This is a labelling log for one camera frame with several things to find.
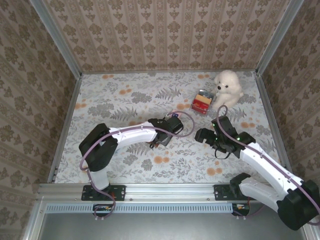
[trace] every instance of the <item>aluminum frame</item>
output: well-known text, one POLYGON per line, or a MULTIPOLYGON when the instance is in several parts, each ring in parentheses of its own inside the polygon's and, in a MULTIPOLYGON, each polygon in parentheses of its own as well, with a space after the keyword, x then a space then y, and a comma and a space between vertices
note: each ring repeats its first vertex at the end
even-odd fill
POLYGON ((49 173, 48 180, 47 180, 48 183, 52 183, 55 181, 56 171, 58 170, 58 166, 60 164, 62 153, 64 151, 64 147, 66 144, 68 131, 69 131, 70 123, 72 120, 72 115, 74 114, 75 106, 77 103, 77 98, 79 95, 81 83, 82 83, 82 79, 80 79, 79 81, 76 81, 74 89, 73 89, 68 112, 66 113, 63 128, 62 128, 61 135, 59 138, 59 142, 58 142, 58 145, 56 146, 55 154, 53 157, 50 173, 49 173))
MULTIPOLYGON (((84 75, 95 74, 161 74, 161 73, 220 73, 228 68, 221 69, 167 69, 167 70, 129 70, 129 71, 84 71, 84 75)), ((254 72, 254 68, 237 68, 236 72, 254 72)))
MULTIPOLYGON (((284 144, 281 139, 281 135, 278 129, 278 125, 273 114, 271 104, 269 102, 268 94, 263 83, 263 79, 260 74, 255 74, 256 84, 261 96, 261 101, 265 109, 265 114, 270 125, 271 133, 277 146, 277 151, 282 163, 285 164, 289 171, 292 171, 287 153, 284 148, 284 144)), ((72 103, 76 103, 78 93, 80 90, 81 82, 77 83, 73 95, 72 103)), ((68 122, 66 121, 63 126, 63 133, 61 134, 61 142, 57 148, 55 155, 55 162, 52 165, 53 173, 56 171, 56 167, 59 165, 61 154, 64 148, 64 143, 68 135, 68 129, 70 126, 74 106, 69 108, 68 122)), ((82 183, 56 183, 56 184, 41 184, 39 186, 38 195, 36 197, 35 205, 33 207, 31 217, 25 232, 23 240, 37 240, 42 228, 42 224, 45 217, 45 210, 47 204, 52 203, 70 203, 70 204, 82 204, 81 194, 84 185, 82 183)), ((147 204, 159 204, 159 203, 245 203, 246 201, 216 201, 213 185, 223 183, 132 183, 126 185, 126 203, 147 203, 147 204)), ((89 203, 107 204, 110 201, 89 201, 89 203)), ((305 225, 302 228, 307 240, 319 239, 320 230, 317 227, 311 225, 305 225)))
POLYGON ((279 44, 284 38, 288 28, 290 27, 292 21, 294 20, 303 3, 304 0, 292 0, 289 2, 279 24, 276 26, 273 36, 271 37, 267 47, 265 48, 256 66, 257 72, 261 75, 266 70, 272 56, 275 54, 279 44))
POLYGON ((55 45, 62 54, 64 60, 68 64, 72 74, 77 81, 81 78, 81 68, 77 63, 72 51, 68 47, 68 44, 64 40, 62 33, 59 31, 54 19, 51 17, 49 10, 47 9, 43 0, 30 0, 36 13, 42 20, 45 28, 50 33, 55 45))
MULTIPOLYGON (((224 183, 133 183, 126 185, 125 200, 127 204, 223 204, 246 203, 247 201, 216 201, 215 184, 224 183)), ((35 205, 23 240, 37 240, 39 238, 48 204, 112 204, 112 201, 81 201, 84 185, 88 183, 56 183, 40 184, 35 205)))

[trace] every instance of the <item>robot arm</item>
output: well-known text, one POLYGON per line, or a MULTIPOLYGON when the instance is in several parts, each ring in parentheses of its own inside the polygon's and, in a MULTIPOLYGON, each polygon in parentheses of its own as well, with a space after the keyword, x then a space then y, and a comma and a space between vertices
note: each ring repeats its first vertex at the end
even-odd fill
POLYGON ((92 181, 99 190, 104 190, 110 185, 107 176, 107 166, 116 150, 142 142, 150 143, 151 148, 158 144, 166 146, 173 137, 162 131, 144 127, 156 127, 173 134, 180 133, 184 128, 176 115, 171 116, 169 119, 151 118, 142 124, 122 128, 107 127, 104 123, 101 123, 80 143, 79 149, 82 156, 84 156, 90 147, 101 137, 120 131, 101 141, 85 158, 92 181))
POLYGON ((230 188, 235 197, 246 196, 258 200, 276 211, 280 219, 292 230, 298 230, 304 224, 318 215, 318 211, 300 189, 291 180, 298 183, 320 205, 319 187, 311 180, 304 182, 301 178, 290 173, 279 163, 267 155, 256 140, 246 132, 240 134, 230 123, 228 117, 219 118, 222 128, 236 140, 261 152, 244 147, 228 139, 220 130, 217 119, 212 121, 214 131, 206 128, 199 129, 195 140, 202 143, 206 139, 216 151, 232 153, 237 158, 252 166, 271 185, 265 185, 253 179, 246 173, 241 173, 230 181, 230 188), (263 159, 262 154, 289 175, 287 179, 272 164, 263 159))

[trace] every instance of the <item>floral mat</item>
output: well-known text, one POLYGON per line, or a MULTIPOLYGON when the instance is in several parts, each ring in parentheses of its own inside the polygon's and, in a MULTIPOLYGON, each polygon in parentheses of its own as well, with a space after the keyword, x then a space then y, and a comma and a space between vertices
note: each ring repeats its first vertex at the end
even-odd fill
MULTIPOLYGON (((165 147, 151 149, 137 143, 119 149, 108 165, 111 183, 215 183, 228 182, 245 172, 262 177, 247 163, 231 155, 220 160, 214 149, 194 140, 200 128, 213 129, 207 116, 191 111, 190 104, 199 89, 214 88, 216 72, 125 73, 83 75, 80 92, 64 146, 56 183, 87 183, 87 174, 79 169, 80 142, 100 123, 108 127, 127 127, 150 118, 163 118, 172 110, 190 113, 196 121, 195 132, 186 138, 172 138, 165 147)), ((251 71, 237 72, 244 96, 228 112, 238 133, 248 132, 274 159, 278 159, 266 113, 251 71)), ((182 115, 182 133, 192 128, 182 115)))

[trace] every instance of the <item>cable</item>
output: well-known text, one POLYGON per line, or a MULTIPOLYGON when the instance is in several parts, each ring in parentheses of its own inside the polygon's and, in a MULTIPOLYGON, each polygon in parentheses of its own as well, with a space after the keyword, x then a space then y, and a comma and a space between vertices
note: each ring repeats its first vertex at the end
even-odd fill
POLYGON ((262 209, 265 207, 265 205, 263 205, 262 207, 260 207, 255 213, 252 213, 250 215, 244 216, 242 215, 240 212, 233 210, 234 213, 238 214, 239 216, 243 217, 243 218, 251 218, 255 215, 257 215, 258 213, 260 213, 262 211, 262 209))
POLYGON ((214 151, 214 157, 216 158, 216 159, 219 159, 219 160, 225 160, 225 159, 227 159, 229 156, 230 156, 230 152, 227 154, 227 156, 225 156, 224 158, 219 158, 219 157, 217 157, 217 151, 218 151, 218 149, 216 149, 215 151, 214 151))
POLYGON ((168 113, 168 115, 170 114, 175 114, 175 113, 181 113, 181 114, 185 114, 187 115, 191 121, 192 121, 192 129, 189 133, 185 134, 185 135, 180 135, 180 134, 174 134, 174 133, 171 133, 167 130, 164 130, 162 128, 159 128, 159 127, 154 127, 154 126, 133 126, 133 127, 128 127, 126 129, 122 129, 122 130, 117 130, 117 131, 113 131, 113 132, 110 132, 104 136, 102 136, 101 138, 99 138, 89 149, 88 151, 86 151, 86 153, 83 155, 81 161, 80 161, 80 169, 82 171, 85 171, 88 169, 88 167, 83 167, 83 164, 84 164, 84 161, 86 160, 87 156, 91 153, 91 151, 100 143, 102 142, 103 140, 105 140, 106 138, 114 135, 114 134, 119 134, 119 133, 124 133, 124 132, 127 132, 127 131, 132 131, 132 130, 139 130, 139 129, 152 129, 152 130, 158 130, 158 131, 161 131, 161 132, 164 132, 168 135, 171 135, 171 136, 174 136, 174 137, 177 137, 177 138, 185 138, 185 137, 188 137, 190 136, 193 131, 195 130, 195 127, 196 127, 196 123, 195 123, 195 120, 192 118, 192 116, 189 114, 189 113, 186 113, 184 111, 174 111, 174 112, 170 112, 168 113))
MULTIPOLYGON (((221 126, 220 120, 219 120, 219 112, 221 110, 221 108, 225 108, 225 113, 222 117, 227 115, 228 112, 228 107, 226 105, 222 105, 218 108, 217 112, 216 112, 216 121, 218 123, 218 126, 220 128, 220 130, 224 133, 224 135, 227 136, 227 138, 229 138, 230 140, 234 141, 235 143, 244 146, 247 149, 250 149, 251 151, 254 151, 255 153, 259 154, 262 158, 264 158, 269 164, 271 164, 275 169, 277 169, 284 177, 286 177, 289 181, 291 181, 308 199, 309 201, 313 204, 313 206, 315 207, 315 209, 318 211, 318 214, 320 215, 320 207, 318 206, 318 204, 315 202, 315 200, 313 200, 313 198, 293 179, 291 179, 291 177, 286 174, 286 172, 284 172, 280 167, 278 167, 274 162, 272 162, 267 156, 265 156, 262 152, 260 152, 259 150, 243 143, 240 142, 238 140, 236 140, 235 138, 233 138, 232 136, 230 136, 221 126)), ((312 226, 320 226, 320 221, 318 222, 308 222, 308 224, 312 225, 312 226)))
MULTIPOLYGON (((184 135, 180 135, 180 134, 174 134, 174 133, 171 133, 167 130, 164 130, 162 128, 159 128, 159 127, 154 127, 154 126, 134 126, 134 127, 129 127, 129 128, 126 128, 126 129, 122 129, 122 130, 117 130, 117 131, 113 131, 113 132, 110 132, 106 135, 104 135, 103 137, 99 138, 89 149, 88 151, 86 151, 86 153, 83 155, 81 161, 80 161, 80 169, 82 171, 86 171, 87 175, 88 175, 88 178, 89 178, 89 181, 93 187, 94 190, 96 190, 98 193, 100 194, 103 194, 105 196, 107 196, 108 198, 110 198, 113 202, 113 205, 112 205, 112 209, 110 210, 110 212, 104 216, 104 217, 101 217, 101 219, 106 219, 108 218, 112 213, 113 211, 115 210, 115 207, 116 207, 116 200, 108 193, 104 192, 104 191, 101 191, 99 190, 96 185, 94 184, 94 182, 92 181, 92 178, 91 178, 91 175, 90 175, 90 171, 89 171, 89 168, 88 167, 83 167, 83 164, 84 164, 84 161, 86 160, 87 156, 90 154, 90 152, 100 143, 102 142, 104 139, 114 135, 114 134, 119 134, 119 133, 124 133, 124 132, 127 132, 127 131, 132 131, 132 130, 139 130, 139 129, 152 129, 152 130, 158 130, 158 131, 161 131, 161 132, 164 132, 168 135, 171 135, 171 136, 174 136, 174 137, 177 137, 177 138, 185 138, 185 137, 188 137, 190 136, 194 130, 195 130, 195 127, 196 127, 196 123, 195 123, 195 120, 192 118, 192 116, 189 114, 189 113, 186 113, 184 111, 174 111, 174 112, 169 112, 167 115, 171 115, 171 114, 175 114, 175 113, 181 113, 181 114, 185 114, 187 115, 191 121, 192 121, 192 129, 189 133, 187 134, 184 134, 184 135)), ((97 209, 99 208, 95 208, 94 209, 94 216, 95 216, 95 219, 98 219, 98 216, 97 216, 97 209)))
MULTIPOLYGON (((88 175, 89 182, 91 183, 91 186, 93 187, 93 189, 96 190, 96 191, 97 191, 98 193, 100 193, 100 194, 106 195, 108 198, 110 198, 110 199, 112 200, 112 208, 111 208, 110 212, 109 212, 107 215, 101 217, 102 220, 103 220, 103 219, 106 219, 106 218, 110 217, 110 215, 111 215, 111 214, 113 213, 113 211, 115 210, 115 208, 116 208, 116 200, 115 200, 110 194, 108 194, 108 193, 106 193, 106 192, 104 192, 104 191, 99 190, 99 189, 96 187, 96 185, 94 184, 94 182, 92 181, 92 178, 91 178, 89 169, 86 169, 85 171, 86 171, 86 173, 87 173, 87 175, 88 175)), ((99 218, 99 217, 97 216, 97 209, 99 209, 99 207, 102 208, 103 206, 98 206, 98 207, 96 207, 96 208, 94 209, 94 213, 93 213, 93 215, 95 216, 95 219, 96 219, 96 220, 99 218)))

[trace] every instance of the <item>white teddy bear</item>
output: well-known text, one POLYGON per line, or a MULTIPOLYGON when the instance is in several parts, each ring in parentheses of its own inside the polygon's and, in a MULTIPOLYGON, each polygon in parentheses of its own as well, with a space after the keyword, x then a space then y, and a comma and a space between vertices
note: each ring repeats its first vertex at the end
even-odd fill
POLYGON ((232 108, 244 93, 239 83, 239 78, 234 71, 224 70, 214 79, 216 88, 212 91, 217 98, 212 105, 214 110, 218 110, 221 105, 232 108))

